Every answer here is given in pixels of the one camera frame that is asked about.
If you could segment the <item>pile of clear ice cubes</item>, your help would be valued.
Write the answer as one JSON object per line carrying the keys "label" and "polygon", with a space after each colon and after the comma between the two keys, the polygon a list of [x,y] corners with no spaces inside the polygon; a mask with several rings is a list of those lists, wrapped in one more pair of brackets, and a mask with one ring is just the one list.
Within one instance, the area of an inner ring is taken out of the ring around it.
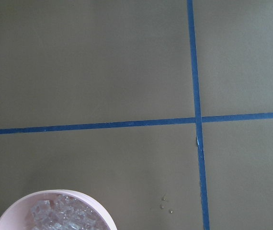
{"label": "pile of clear ice cubes", "polygon": [[39,200],[30,209],[32,230],[108,230],[91,206],[68,195]]}

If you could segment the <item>pink bowl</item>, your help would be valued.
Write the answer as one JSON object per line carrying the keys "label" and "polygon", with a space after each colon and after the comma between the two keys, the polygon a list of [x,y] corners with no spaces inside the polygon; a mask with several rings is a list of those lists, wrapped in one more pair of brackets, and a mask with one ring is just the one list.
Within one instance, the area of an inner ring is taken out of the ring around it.
{"label": "pink bowl", "polygon": [[73,197],[93,208],[105,221],[110,230],[117,229],[108,211],[94,198],[78,191],[56,189],[35,192],[13,203],[0,217],[0,230],[27,230],[30,228],[30,208],[39,200],[47,200],[57,195]]}

